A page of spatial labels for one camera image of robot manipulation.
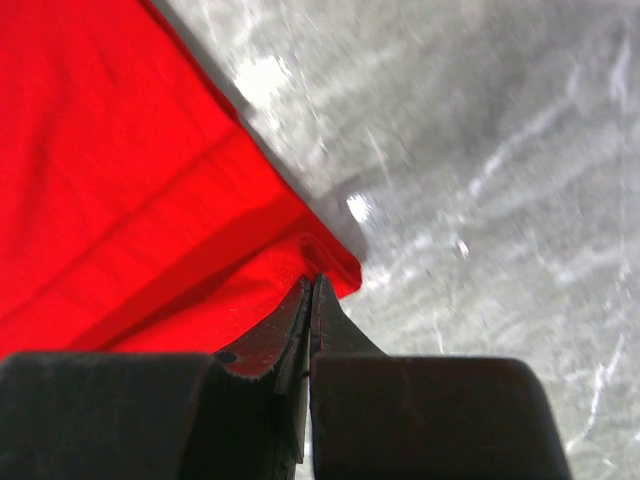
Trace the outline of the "red t shirt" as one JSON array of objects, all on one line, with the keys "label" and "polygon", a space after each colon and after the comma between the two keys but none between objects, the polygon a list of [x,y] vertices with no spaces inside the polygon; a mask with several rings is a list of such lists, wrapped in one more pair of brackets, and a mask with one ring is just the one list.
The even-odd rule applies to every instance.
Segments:
[{"label": "red t shirt", "polygon": [[359,261],[148,1],[1,5],[1,352],[215,351]]}]

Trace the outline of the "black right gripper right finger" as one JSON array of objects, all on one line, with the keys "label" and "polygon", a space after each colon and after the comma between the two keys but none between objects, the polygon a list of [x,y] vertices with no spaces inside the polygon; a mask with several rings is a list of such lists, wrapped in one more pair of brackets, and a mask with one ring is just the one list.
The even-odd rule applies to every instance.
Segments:
[{"label": "black right gripper right finger", "polygon": [[318,479],[568,479],[545,390],[505,357],[391,356],[345,314],[326,276],[310,313]]}]

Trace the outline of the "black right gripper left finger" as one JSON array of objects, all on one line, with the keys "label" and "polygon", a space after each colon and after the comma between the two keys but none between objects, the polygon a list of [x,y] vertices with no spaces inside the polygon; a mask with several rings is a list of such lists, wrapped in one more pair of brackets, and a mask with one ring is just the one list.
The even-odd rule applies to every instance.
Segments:
[{"label": "black right gripper left finger", "polygon": [[291,479],[311,284],[212,353],[29,352],[1,364],[5,479]]}]

